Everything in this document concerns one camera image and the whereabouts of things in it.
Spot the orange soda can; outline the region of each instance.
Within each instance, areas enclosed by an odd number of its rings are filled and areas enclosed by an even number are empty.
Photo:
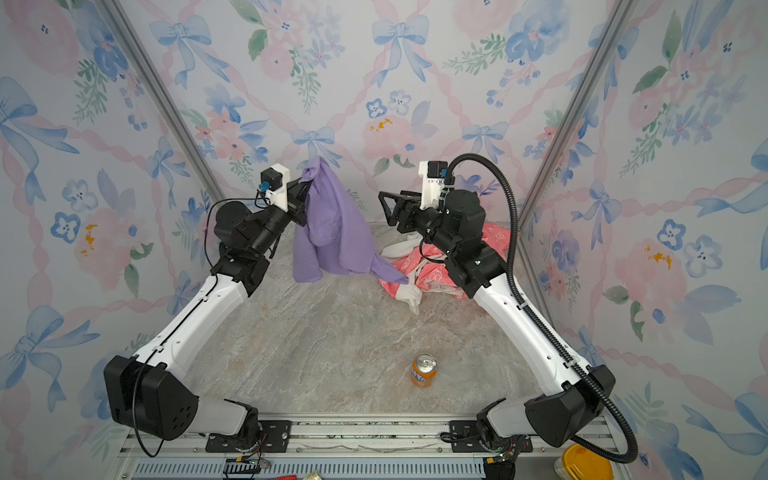
[[[411,380],[420,388],[427,388],[435,380],[437,375],[437,360],[428,353],[422,353],[413,359],[411,368]]]

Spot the wallpapered wall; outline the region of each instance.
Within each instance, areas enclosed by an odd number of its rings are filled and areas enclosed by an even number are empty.
[[[225,193],[321,154],[368,220],[383,219],[380,190],[420,184],[420,161],[466,151],[524,200],[613,4],[122,2]],[[488,172],[458,172],[508,219]]]
[[[210,200],[91,3],[0,12],[0,478],[104,478],[104,365],[199,288]]]
[[[617,377],[638,479],[768,478],[766,23],[639,2],[524,235],[558,329]]]

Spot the marble table surface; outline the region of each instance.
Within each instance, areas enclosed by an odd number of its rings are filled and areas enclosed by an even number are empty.
[[[392,227],[371,228],[379,249],[404,239]],[[538,394],[518,350],[474,301],[424,293],[416,316],[370,275],[295,283],[292,240],[289,227],[259,289],[200,351],[184,379],[195,394],[261,412],[451,414]],[[409,378],[423,352],[439,365],[427,389]]]

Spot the metal corner post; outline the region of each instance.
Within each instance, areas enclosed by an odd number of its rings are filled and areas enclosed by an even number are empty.
[[[155,104],[160,109],[168,126],[176,139],[178,139],[181,147],[184,149],[184,153],[187,155],[192,168],[199,177],[203,187],[210,195],[210,198],[214,202],[223,200],[226,197],[224,196],[221,187],[219,187],[218,182],[216,182],[213,172],[208,167],[205,159],[197,150],[197,144],[195,144],[191,133],[184,126],[184,119],[181,117],[181,113],[176,108],[176,104],[171,99],[168,90],[160,80],[160,75],[157,73],[157,69],[149,59],[147,51],[141,44],[141,40],[139,40],[139,37],[136,35],[136,31],[125,14],[125,10],[122,8],[122,5],[120,5],[120,0],[100,0],[99,2],[96,2],[96,6],[104,16],[104,20],[114,32],[115,38],[120,42],[126,55],[133,61],[138,69],[147,90],[151,93],[151,97],[154,99]]]
[[[579,117],[587,107],[593,90],[597,86],[607,63],[624,33],[627,23],[630,21],[632,11],[637,6],[637,0],[617,0],[616,8],[605,23],[600,44],[595,48],[592,58],[584,70],[584,80],[579,85],[576,93],[571,98],[571,103],[563,116],[563,123],[558,129],[552,141],[552,146],[547,151],[546,157],[541,162],[536,178],[534,179],[525,208],[520,214],[519,224],[525,225],[533,215],[536,205],[547,187],[547,182],[557,167],[558,159],[565,150],[568,138],[578,125]]]

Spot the purple cloth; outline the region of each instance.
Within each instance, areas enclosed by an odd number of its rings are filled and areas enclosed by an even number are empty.
[[[376,252],[376,242],[354,200],[324,158],[315,157],[301,176],[312,180],[306,226],[293,240],[293,279],[316,282],[320,269],[336,275],[370,273],[391,283],[408,279]]]

